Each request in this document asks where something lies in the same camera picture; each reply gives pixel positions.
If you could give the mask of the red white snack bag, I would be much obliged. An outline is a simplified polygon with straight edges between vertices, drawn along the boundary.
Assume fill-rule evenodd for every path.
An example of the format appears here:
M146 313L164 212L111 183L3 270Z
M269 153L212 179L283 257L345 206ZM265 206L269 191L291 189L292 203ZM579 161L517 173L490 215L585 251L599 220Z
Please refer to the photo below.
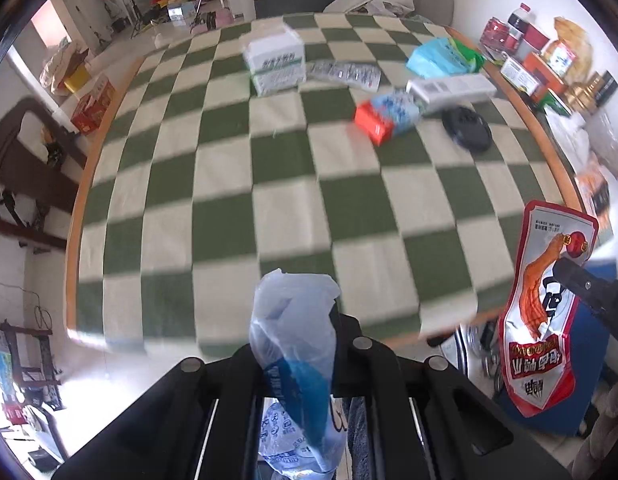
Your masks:
M540 200L525 207L499 345L504 387L526 418L553 408L576 387L570 330L579 299L554 278L553 266L560 258L583 266L597 232L597 220L574 209Z

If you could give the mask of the white blue plastic bag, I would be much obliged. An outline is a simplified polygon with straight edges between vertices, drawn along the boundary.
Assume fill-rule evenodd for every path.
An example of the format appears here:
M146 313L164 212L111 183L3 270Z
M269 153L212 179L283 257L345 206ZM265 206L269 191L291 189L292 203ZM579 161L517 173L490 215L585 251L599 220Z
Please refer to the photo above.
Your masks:
M255 290L249 345L272 393L259 457L288 479L330 479L346 444L333 408L337 348L330 318L338 284L327 274L266 274Z

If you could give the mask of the blue green plastic bag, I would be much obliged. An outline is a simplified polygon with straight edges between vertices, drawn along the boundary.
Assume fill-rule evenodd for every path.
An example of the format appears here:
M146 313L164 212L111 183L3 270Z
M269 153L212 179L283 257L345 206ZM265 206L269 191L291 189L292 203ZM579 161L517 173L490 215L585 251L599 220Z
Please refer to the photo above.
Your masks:
M462 41L438 37L413 50L407 69L423 79L435 79L475 74L484 63L484 55L466 47Z

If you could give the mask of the silver pill blister pack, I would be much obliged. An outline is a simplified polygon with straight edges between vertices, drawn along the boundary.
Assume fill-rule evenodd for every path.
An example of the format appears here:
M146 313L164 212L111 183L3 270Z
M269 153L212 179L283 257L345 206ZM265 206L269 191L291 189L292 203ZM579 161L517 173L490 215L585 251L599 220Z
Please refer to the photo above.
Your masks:
M374 65L333 60L318 60L307 67L307 75L313 79L339 82L368 92L379 90L382 74Z

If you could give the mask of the white green cardboard box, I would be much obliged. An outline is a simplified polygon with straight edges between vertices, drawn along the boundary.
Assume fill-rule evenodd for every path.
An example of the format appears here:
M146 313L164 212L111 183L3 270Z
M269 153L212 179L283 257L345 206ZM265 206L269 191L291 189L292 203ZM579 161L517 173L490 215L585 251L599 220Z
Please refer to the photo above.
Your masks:
M239 37L239 43L257 96L269 96L306 81L305 44L286 24L259 27Z

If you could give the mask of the black round lid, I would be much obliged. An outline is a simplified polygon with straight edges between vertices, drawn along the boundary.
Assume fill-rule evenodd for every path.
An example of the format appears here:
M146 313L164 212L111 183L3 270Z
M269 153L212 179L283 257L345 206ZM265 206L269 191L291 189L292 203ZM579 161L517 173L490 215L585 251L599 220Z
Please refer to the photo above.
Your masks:
M450 139L472 154L486 153L493 139L488 123L475 110L457 106L441 113L443 128Z

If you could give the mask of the orange red box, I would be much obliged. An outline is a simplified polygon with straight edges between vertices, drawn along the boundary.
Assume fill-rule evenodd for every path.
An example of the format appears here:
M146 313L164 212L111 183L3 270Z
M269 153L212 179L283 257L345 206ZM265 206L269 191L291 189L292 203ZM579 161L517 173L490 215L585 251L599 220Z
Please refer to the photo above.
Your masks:
M531 95L533 102L539 103L548 93L548 90L556 94L562 94L566 90L566 82L548 67L548 64L542 60L538 53L529 53L525 61L522 62L522 66L524 66L527 73L530 73L538 81L538 87Z

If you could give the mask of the white rectangular box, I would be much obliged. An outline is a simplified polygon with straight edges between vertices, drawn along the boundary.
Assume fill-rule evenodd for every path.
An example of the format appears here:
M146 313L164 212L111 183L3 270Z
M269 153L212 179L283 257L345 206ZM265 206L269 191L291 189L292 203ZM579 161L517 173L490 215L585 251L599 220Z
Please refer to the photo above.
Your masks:
M405 90L423 105L424 114L433 114L462 103L484 102L496 93L495 85L483 74L411 79Z

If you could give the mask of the green white checkered tablecloth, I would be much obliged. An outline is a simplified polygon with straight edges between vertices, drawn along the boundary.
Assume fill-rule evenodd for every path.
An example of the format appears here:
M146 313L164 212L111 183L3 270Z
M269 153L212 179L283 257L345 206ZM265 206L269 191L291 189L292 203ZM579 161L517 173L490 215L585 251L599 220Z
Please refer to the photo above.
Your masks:
M522 101L505 89L477 105L482 155L437 116L375 145L352 121L361 90L257 96L241 54L255 29L176 42L122 81L74 207L68 335L228 356L275 269L330 275L338 307L395 344L496 315L525 205L578 202Z

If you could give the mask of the blue tissue packet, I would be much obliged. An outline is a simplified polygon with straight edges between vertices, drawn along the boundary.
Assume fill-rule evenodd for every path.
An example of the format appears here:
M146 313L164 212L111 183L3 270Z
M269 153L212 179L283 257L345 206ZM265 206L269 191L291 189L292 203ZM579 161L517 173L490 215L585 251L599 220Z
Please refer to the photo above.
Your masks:
M412 128L424 115L424 104L407 90L376 94L371 99L371 107L390 136Z

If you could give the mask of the red can pack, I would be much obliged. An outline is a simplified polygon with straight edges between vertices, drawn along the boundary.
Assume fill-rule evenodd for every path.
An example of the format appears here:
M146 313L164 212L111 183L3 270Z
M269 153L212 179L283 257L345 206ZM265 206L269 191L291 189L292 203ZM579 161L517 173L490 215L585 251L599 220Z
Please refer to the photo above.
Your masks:
M517 51L522 37L524 33L519 29L492 16L484 26L479 42L483 47L495 52L513 54Z

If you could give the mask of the dark soda bottle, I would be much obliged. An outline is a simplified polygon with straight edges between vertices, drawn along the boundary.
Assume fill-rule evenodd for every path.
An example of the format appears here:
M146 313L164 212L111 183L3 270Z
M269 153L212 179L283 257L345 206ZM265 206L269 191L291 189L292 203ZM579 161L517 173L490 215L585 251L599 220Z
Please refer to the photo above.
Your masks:
M522 35L525 35L529 27L530 7L526 3L522 3L514 10L507 19L507 24L515 28Z

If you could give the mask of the red small box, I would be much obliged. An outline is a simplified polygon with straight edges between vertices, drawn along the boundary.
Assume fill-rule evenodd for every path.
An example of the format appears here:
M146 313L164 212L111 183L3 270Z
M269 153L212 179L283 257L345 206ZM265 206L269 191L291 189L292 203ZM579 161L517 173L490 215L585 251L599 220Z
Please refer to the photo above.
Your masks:
M364 132L375 146L382 145L391 138L394 123L384 118L370 101L363 102L356 107L353 123Z

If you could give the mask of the red cardboard box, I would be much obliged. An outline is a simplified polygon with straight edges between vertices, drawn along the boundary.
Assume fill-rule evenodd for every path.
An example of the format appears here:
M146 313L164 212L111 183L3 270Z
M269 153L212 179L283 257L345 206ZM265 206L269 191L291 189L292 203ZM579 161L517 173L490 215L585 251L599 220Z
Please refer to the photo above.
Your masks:
M78 101L70 118L79 133L89 134L100 127L114 94L115 89L108 76L100 75L93 88Z

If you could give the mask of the pink suitcase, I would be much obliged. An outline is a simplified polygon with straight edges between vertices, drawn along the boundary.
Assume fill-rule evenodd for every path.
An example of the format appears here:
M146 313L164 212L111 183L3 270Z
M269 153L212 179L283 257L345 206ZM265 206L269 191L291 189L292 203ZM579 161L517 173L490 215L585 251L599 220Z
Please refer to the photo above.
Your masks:
M221 8L215 12L216 27L222 28L234 23L234 15L228 8Z

